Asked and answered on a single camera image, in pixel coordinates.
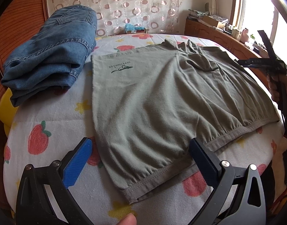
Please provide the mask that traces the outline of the right hand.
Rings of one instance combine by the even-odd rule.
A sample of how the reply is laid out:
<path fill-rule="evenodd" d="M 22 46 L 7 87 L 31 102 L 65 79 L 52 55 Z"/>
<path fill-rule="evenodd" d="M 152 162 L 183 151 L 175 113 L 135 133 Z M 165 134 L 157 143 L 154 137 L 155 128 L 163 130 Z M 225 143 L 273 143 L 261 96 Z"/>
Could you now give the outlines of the right hand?
<path fill-rule="evenodd" d="M 277 91 L 277 86 L 276 86 L 276 82 L 282 82 L 285 85 L 286 88 L 286 93 L 287 93 L 287 75 L 281 75 L 279 74 L 278 76 L 267 76 L 267 82 L 268 82 L 268 86 L 269 86 L 269 92 L 272 96 L 272 100 L 276 103 L 279 102 L 280 100 L 280 96 L 279 96 L 279 92 Z"/>

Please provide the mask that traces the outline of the left hand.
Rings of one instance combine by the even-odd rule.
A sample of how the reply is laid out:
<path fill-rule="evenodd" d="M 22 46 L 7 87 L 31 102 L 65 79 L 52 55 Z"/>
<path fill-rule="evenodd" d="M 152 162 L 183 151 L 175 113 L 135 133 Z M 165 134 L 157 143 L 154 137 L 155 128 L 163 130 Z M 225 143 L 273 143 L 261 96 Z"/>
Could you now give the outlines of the left hand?
<path fill-rule="evenodd" d="M 129 213 L 124 218 L 122 218 L 117 225 L 137 225 L 137 219 L 133 213 Z"/>

